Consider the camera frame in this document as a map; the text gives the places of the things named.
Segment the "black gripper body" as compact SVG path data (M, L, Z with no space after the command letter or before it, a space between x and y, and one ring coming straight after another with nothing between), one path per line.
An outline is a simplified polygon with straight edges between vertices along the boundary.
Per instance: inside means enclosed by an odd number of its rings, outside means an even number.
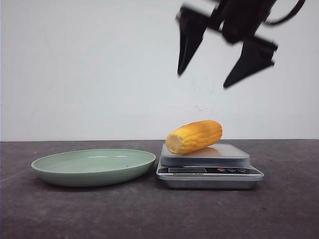
M219 30L228 43L235 44L255 35L274 3L274 0L219 0L209 17L209 27Z

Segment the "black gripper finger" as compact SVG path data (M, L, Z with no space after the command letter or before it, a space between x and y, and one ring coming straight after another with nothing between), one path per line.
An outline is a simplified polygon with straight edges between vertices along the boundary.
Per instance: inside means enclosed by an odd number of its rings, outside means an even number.
M241 55L227 76L223 87L228 88L259 71L274 66L272 57L277 49L277 44L259 37L245 39Z
M219 31L223 18L215 9L210 16L187 6L182 6L176 15L180 31L180 49L177 74L181 76L203 40L207 28Z

